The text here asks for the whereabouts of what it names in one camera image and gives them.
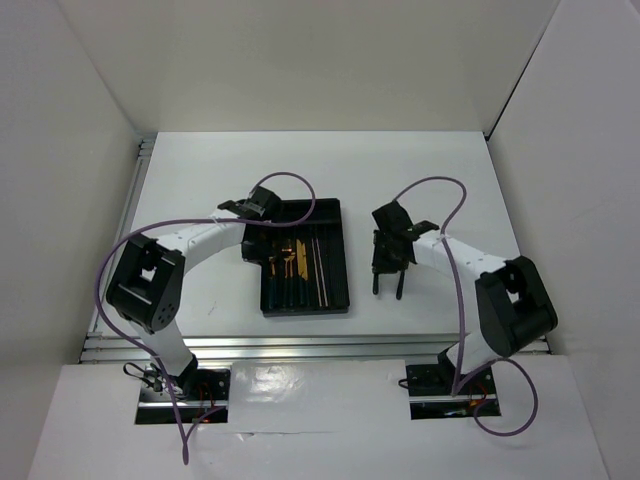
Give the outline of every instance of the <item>black plastic tray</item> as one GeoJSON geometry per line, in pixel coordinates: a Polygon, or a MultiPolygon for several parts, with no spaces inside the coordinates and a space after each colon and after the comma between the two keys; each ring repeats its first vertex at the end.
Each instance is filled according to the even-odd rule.
{"type": "MultiPolygon", "coordinates": [[[[285,200],[273,221],[293,221],[309,206],[310,200],[285,200]]],[[[309,219],[296,227],[247,229],[242,258],[261,267],[260,309],[265,317],[349,310],[340,200],[316,200],[309,219]],[[299,274],[298,241],[306,250],[306,279],[299,274]]]]}

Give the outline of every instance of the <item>white floor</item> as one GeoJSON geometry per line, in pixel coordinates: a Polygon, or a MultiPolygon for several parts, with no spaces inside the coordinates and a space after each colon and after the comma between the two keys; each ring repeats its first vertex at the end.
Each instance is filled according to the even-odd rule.
{"type": "MultiPolygon", "coordinates": [[[[395,300],[397,277],[381,278],[379,298],[371,293],[371,212],[424,176],[450,175],[468,187],[468,201],[452,222],[451,235],[499,256],[518,255],[479,132],[161,133],[137,209],[131,212],[133,227],[205,216],[225,200],[246,197],[258,179],[279,170],[305,176],[319,197],[341,200],[350,312],[265,319],[258,307],[258,267],[244,264],[239,247],[234,247],[185,278],[177,317],[184,335],[455,333],[453,283],[435,271],[411,267],[401,302],[395,300]]],[[[304,185],[293,179],[274,179],[266,186],[285,199],[308,197],[304,185]]],[[[441,224],[459,196],[455,185],[434,182],[407,194],[401,203],[414,221],[441,224]]],[[[473,327],[477,310],[473,286],[468,287],[466,305],[473,327]]],[[[109,334],[102,323],[97,330],[109,334]]]]}

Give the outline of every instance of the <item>white table surface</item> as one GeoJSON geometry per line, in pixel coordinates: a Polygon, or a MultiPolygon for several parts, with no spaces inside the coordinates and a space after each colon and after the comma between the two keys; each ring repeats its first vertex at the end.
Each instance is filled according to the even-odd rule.
{"type": "MultiPolygon", "coordinates": [[[[540,411],[515,438],[491,437],[470,418],[411,421],[398,361],[349,362],[346,370],[344,362],[280,364],[297,388],[274,369],[267,374],[275,389],[290,387],[282,395],[267,399],[271,388],[252,402],[255,389],[233,393],[229,423],[202,425],[192,436],[189,467],[175,425],[134,425],[139,382],[119,365],[66,366],[29,478],[606,479],[567,359],[520,361],[538,387],[540,411]]],[[[494,375],[504,416],[483,421],[512,429],[529,415],[531,393],[510,365],[494,375]]]]}
{"type": "MultiPolygon", "coordinates": [[[[135,209],[133,228],[211,213],[246,197],[264,175],[289,170],[306,177],[318,197],[342,204],[351,309],[345,315],[266,319],[258,306],[259,267],[240,248],[215,255],[186,277],[177,316],[186,336],[429,334],[457,331],[452,281],[425,267],[407,273],[404,298],[397,276],[381,277],[371,293],[374,221],[371,212],[410,182],[429,175],[462,180],[469,197],[449,233],[481,250],[518,255],[509,217],[480,132],[160,133],[135,209]]],[[[307,198],[294,179],[266,184],[283,199],[307,198]]],[[[417,222],[441,224],[456,205],[458,187],[428,183],[401,203],[417,222]]],[[[466,289],[470,328],[477,326],[473,286],[466,289]]],[[[122,328],[128,329],[110,309],[122,328]]],[[[107,333],[103,324],[98,331],[107,333]]]]}

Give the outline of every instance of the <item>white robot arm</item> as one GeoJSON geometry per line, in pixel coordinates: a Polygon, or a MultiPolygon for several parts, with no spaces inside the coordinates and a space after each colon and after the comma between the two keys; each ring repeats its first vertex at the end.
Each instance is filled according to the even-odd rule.
{"type": "MultiPolygon", "coordinates": [[[[372,262],[374,294],[379,290],[380,274],[400,272],[396,292],[400,300],[404,272],[410,263],[452,275],[437,225],[428,221],[414,225],[395,200],[374,211],[373,217],[378,225],[372,262]]],[[[505,260],[449,236],[445,238],[460,276],[475,283],[480,319],[480,330],[465,338],[460,373],[509,357],[556,327],[558,318],[531,260],[523,256],[505,260]]],[[[459,348],[459,344],[453,345],[438,357],[439,364],[451,373],[459,348]]]]}
{"type": "Polygon", "coordinates": [[[198,362],[176,322],[182,278],[216,253],[242,243],[244,223],[222,219],[267,220],[280,199],[258,187],[244,201],[220,205],[214,223],[191,225],[158,238],[138,234],[126,244],[107,288],[107,302],[128,320],[142,342],[157,353],[180,388],[194,383],[198,362]]]}

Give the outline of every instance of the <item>white panel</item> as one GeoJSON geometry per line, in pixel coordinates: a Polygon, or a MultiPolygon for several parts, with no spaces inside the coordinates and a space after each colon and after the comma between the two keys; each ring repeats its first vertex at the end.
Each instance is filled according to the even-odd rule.
{"type": "MultiPolygon", "coordinates": [[[[259,267],[244,264],[239,247],[202,262],[185,277],[176,317],[184,335],[376,335],[455,333],[453,281],[427,267],[407,272],[402,301],[397,275],[380,278],[372,294],[371,212],[402,188],[427,175],[450,175],[467,185],[469,199],[449,233],[480,250],[518,255],[515,237],[480,132],[244,132],[161,133],[147,172],[132,228],[170,218],[208,215],[228,199],[245,198],[264,175],[292,170],[319,197],[341,201],[351,308],[345,315],[264,318],[259,310],[259,267]]],[[[293,179],[266,185],[283,199],[308,198],[293,179]]],[[[441,223],[460,199],[455,185],[432,182],[402,204],[414,221],[441,223]]],[[[166,230],[155,232],[160,235],[166,230]]],[[[465,300],[476,328],[473,284],[465,300]]],[[[129,328],[113,309],[112,316],[129,328]]],[[[109,334],[101,324],[99,331],[109,334]]]]}
{"type": "Polygon", "coordinates": [[[55,2],[2,2],[0,70],[0,476],[22,479],[136,146],[55,2]]]}
{"type": "MultiPolygon", "coordinates": [[[[404,420],[396,421],[395,416],[370,408],[367,425],[330,425],[324,433],[234,433],[231,423],[203,425],[191,438],[188,467],[182,465],[175,425],[133,424],[139,382],[125,377],[117,365],[67,366],[29,478],[48,480],[55,472],[59,478],[92,480],[605,480],[567,360],[546,355],[523,357],[521,362],[538,386],[540,411],[531,429],[516,438],[490,437],[470,418],[411,421],[404,405],[404,420]]],[[[387,362],[376,363],[382,370],[387,362]]],[[[495,379],[504,416],[484,421],[507,430],[529,415],[531,393],[510,365],[496,366],[495,379]]],[[[399,387],[389,381],[387,388],[399,387]]],[[[362,408],[369,408],[369,401],[377,405],[376,399],[367,398],[369,388],[363,389],[358,396],[362,408]]],[[[408,401],[407,393],[402,393],[408,401]]],[[[331,388],[325,394],[337,401],[343,391],[331,388]]],[[[352,390],[345,395],[355,400],[352,390]]],[[[385,402],[384,407],[397,408],[395,401],[385,402]]]]}
{"type": "Polygon", "coordinates": [[[614,479],[640,468],[639,133],[640,15],[563,0],[490,148],[614,479]]]}
{"type": "Polygon", "coordinates": [[[239,432],[359,430],[410,416],[404,360],[234,363],[229,424],[239,432]]]}
{"type": "Polygon", "coordinates": [[[557,0],[60,0],[136,127],[491,129],[557,0]]]}

